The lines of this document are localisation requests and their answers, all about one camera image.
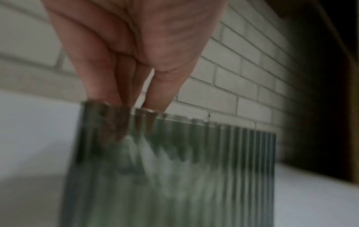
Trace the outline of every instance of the hand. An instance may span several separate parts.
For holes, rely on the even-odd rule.
[[[42,0],[91,100],[165,111],[192,73],[226,0]]]

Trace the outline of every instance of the white brick wall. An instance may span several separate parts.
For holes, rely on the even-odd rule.
[[[79,79],[69,75],[74,68],[67,57],[62,59],[39,0],[0,0],[0,30],[0,88],[86,99]],[[167,112],[274,132],[280,159],[314,144],[308,122],[318,118],[312,107],[319,73],[288,39],[294,37],[290,31],[264,0],[230,0],[192,78]],[[144,102],[153,76],[154,71],[136,107]]]

